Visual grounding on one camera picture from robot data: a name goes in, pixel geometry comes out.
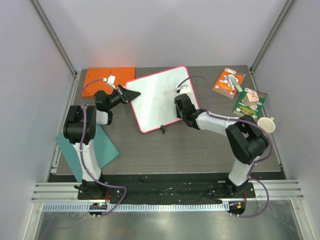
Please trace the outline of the pink framed whiteboard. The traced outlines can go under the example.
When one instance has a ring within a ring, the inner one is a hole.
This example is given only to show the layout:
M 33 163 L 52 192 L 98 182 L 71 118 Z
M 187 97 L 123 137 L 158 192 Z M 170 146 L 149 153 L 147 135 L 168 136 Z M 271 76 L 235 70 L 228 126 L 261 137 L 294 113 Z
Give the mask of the pink framed whiteboard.
M 178 66 L 128 81 L 125 88 L 139 92 L 131 101 L 139 130 L 148 133 L 181 119 L 174 103 L 177 86 L 189 77 L 186 66 Z

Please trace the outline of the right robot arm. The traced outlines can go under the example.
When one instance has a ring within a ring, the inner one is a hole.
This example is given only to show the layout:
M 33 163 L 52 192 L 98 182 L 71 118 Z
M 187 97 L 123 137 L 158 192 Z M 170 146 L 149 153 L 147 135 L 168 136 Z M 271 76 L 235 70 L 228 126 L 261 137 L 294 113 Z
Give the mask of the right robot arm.
M 230 197 L 238 197 L 249 181 L 254 163 L 269 147 L 269 140 L 262 128 L 249 115 L 228 118 L 202 108 L 196 109 L 185 93 L 176 96 L 174 104 L 177 117 L 188 127 L 227 137 L 235 162 L 225 180 L 225 192 Z

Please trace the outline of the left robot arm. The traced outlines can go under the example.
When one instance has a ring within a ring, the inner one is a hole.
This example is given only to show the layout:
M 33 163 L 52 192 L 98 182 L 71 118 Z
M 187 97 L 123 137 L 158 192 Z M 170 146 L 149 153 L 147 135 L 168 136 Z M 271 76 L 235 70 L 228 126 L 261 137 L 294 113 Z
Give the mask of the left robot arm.
M 63 126 L 63 136 L 76 151 L 82 171 L 81 184 L 89 187 L 89 194 L 100 200 L 107 192 L 101 168 L 94 149 L 97 125 L 110 125 L 112 108 L 128 104 L 141 95 L 139 91 L 128 90 L 120 84 L 108 94 L 99 90 L 94 94 L 94 105 L 71 105 Z

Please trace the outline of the whiteboard marker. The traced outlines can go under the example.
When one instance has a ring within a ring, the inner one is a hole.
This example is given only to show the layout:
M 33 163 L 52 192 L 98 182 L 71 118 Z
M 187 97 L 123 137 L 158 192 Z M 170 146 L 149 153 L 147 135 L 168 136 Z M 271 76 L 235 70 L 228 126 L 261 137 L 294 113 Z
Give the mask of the whiteboard marker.
M 232 83 L 232 81 L 231 81 L 229 76 L 227 76 L 227 80 L 228 80 L 228 83 L 229 83 L 229 85 L 231 87 L 232 92 L 234 92 L 235 91 L 235 87 L 234 87 L 234 85 L 233 85 L 233 83 Z

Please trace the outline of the orange flat box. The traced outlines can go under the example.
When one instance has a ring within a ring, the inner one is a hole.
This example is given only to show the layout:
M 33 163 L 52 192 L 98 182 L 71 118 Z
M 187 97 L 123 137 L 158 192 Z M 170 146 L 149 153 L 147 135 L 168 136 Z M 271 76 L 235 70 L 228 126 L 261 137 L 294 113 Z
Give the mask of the orange flat box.
M 114 67 L 114 68 L 88 68 L 83 86 L 91 83 L 95 80 L 108 78 L 110 75 L 115 76 L 114 85 L 125 86 L 125 84 L 135 78 L 135 67 Z M 105 91 L 107 94 L 111 94 L 113 89 L 103 83 L 102 81 L 91 83 L 81 93 L 83 98 L 93 98 L 97 91 Z

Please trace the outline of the orange book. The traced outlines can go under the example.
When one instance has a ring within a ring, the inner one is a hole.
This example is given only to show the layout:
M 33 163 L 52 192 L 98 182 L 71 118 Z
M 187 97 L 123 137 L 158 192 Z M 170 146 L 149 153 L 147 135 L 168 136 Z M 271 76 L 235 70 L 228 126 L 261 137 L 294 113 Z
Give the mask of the orange book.
M 246 74 L 244 72 L 238 72 L 226 67 L 213 85 L 212 90 L 233 99 L 237 92 L 241 93 L 243 91 L 241 84 L 245 76 Z

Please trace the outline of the green book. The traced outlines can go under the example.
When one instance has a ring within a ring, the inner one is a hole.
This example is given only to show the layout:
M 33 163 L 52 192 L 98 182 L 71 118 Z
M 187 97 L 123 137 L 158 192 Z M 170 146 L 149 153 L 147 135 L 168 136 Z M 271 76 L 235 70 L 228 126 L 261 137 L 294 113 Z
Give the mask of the green book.
M 255 91 L 246 87 L 241 93 L 233 113 L 240 117 L 249 115 L 255 121 L 257 121 L 262 112 L 266 98 L 266 93 Z

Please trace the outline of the teal paper sheet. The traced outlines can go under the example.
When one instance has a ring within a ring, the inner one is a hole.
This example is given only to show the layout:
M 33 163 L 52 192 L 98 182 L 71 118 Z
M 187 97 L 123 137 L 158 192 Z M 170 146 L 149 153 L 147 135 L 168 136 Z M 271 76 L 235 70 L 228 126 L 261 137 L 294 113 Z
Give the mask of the teal paper sheet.
M 55 139 L 76 181 L 80 183 L 82 181 L 82 168 L 75 148 L 62 133 L 56 136 Z M 101 169 L 120 155 L 100 125 L 96 126 L 93 146 L 97 164 Z

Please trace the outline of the wooden cube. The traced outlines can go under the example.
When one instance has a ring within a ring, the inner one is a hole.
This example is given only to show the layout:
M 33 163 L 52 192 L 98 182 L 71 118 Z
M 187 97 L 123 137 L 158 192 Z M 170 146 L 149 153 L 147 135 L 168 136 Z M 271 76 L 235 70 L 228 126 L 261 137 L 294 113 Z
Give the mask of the wooden cube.
M 254 106 L 259 102 L 259 96 L 256 91 L 247 92 L 243 98 L 243 103 L 246 106 Z

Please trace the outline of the yellow green paper cup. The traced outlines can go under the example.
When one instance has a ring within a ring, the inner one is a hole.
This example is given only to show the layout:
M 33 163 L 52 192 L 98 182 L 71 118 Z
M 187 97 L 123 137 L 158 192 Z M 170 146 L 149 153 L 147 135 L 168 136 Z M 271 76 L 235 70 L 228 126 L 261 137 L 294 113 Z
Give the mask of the yellow green paper cup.
M 257 121 L 257 125 L 265 130 L 266 133 L 271 134 L 276 129 L 276 124 L 274 123 L 274 118 L 261 117 Z

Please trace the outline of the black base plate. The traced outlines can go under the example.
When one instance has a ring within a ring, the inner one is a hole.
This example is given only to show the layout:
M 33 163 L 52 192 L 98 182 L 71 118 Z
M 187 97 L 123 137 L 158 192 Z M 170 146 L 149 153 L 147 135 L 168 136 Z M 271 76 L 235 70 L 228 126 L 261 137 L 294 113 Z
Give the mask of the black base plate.
M 102 186 L 83 181 L 75 186 L 78 199 L 104 199 L 116 202 L 124 196 L 124 204 L 175 204 L 218 199 L 253 199 L 254 186 L 246 181 L 233 187 L 226 173 L 172 173 L 103 175 Z

